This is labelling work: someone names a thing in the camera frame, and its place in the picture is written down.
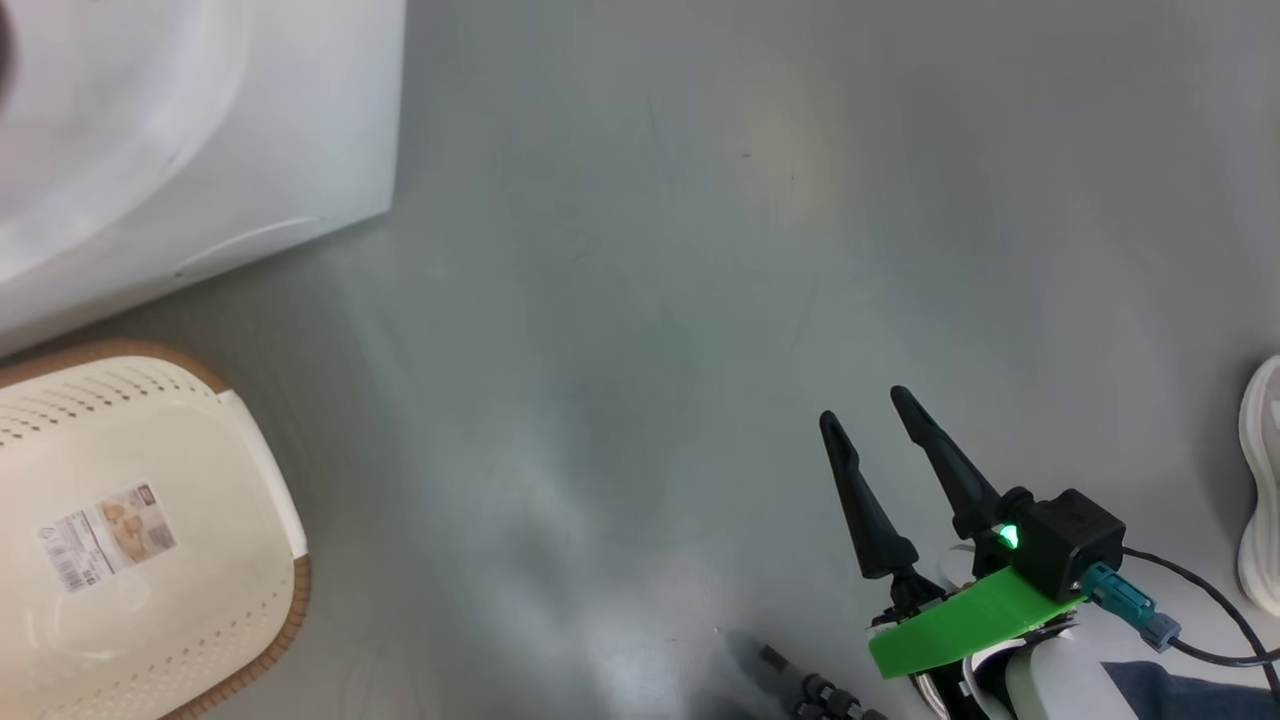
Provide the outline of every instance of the green 3d-printed bracket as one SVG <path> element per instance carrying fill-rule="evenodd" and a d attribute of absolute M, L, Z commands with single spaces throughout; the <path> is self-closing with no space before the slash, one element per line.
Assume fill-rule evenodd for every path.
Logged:
<path fill-rule="evenodd" d="M 1053 602 L 1005 568 L 872 638 L 872 657 L 886 679 L 922 673 L 1034 630 L 1082 602 Z"/>

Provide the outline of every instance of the product label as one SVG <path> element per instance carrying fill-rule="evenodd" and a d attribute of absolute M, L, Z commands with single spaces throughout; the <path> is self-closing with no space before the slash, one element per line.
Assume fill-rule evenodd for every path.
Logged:
<path fill-rule="evenodd" d="M 45 525 L 36 537 L 68 593 L 104 583 L 178 544 L 146 483 Z"/>

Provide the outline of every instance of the blue fabric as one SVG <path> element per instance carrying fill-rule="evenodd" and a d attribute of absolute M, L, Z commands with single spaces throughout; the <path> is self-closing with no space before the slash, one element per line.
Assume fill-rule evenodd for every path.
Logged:
<path fill-rule="evenodd" d="M 1138 720 L 1280 717 L 1280 705 L 1267 691 L 1179 678 L 1155 662 L 1103 666 Z"/>

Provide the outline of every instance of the green led light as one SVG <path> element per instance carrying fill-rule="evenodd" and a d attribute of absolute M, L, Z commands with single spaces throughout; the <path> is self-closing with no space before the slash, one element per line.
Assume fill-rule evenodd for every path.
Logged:
<path fill-rule="evenodd" d="M 1018 527 L 1005 525 L 1004 528 L 1000 528 L 1000 539 L 1005 541 L 1005 544 L 1007 544 L 1010 550 L 1018 550 Z"/>

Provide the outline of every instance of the blue cable connector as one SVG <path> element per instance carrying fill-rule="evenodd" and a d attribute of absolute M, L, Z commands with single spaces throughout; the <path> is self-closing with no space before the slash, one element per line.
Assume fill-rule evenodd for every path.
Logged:
<path fill-rule="evenodd" d="M 1156 612 L 1156 601 L 1101 562 L 1094 562 L 1084 573 L 1080 593 L 1138 630 L 1142 642 L 1156 652 L 1169 650 L 1169 642 L 1183 632 L 1176 620 L 1164 612 Z"/>

